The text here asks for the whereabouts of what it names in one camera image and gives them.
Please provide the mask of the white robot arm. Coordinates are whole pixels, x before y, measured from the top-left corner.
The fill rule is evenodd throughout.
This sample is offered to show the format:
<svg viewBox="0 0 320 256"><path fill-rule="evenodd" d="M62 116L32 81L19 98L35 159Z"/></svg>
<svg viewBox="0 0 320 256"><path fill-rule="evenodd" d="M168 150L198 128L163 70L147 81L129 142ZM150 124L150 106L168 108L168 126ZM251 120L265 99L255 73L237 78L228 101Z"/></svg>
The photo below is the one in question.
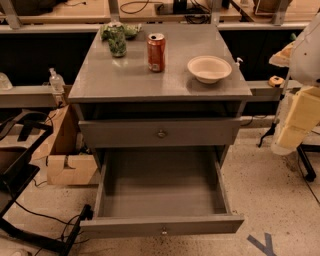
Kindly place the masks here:
<svg viewBox="0 0 320 256"><path fill-rule="evenodd" d="M278 155L295 151L320 122L320 14L292 43L287 61L290 77L302 87L280 103L271 150Z"/></svg>

